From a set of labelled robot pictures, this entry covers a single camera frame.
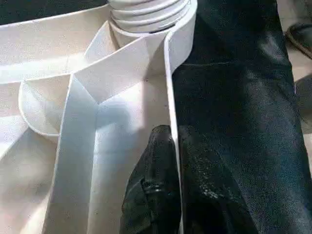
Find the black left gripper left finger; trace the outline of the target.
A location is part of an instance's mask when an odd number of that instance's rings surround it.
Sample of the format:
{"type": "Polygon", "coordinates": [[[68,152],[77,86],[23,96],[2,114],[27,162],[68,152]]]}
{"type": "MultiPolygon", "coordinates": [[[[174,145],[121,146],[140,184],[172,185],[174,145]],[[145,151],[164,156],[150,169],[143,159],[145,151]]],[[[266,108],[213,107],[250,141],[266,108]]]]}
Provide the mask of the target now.
{"type": "Polygon", "coordinates": [[[176,234],[181,218],[176,151],[168,125],[155,127],[125,191],[122,234],[176,234]]]}

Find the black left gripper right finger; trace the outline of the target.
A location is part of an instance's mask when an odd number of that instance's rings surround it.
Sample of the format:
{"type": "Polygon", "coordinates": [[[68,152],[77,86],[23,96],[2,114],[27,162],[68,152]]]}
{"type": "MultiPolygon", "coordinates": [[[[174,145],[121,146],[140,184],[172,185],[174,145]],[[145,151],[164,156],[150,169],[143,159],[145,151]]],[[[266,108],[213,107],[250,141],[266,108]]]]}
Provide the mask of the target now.
{"type": "Polygon", "coordinates": [[[256,234],[231,172],[204,133],[180,127],[180,156],[187,234],[256,234]]]}

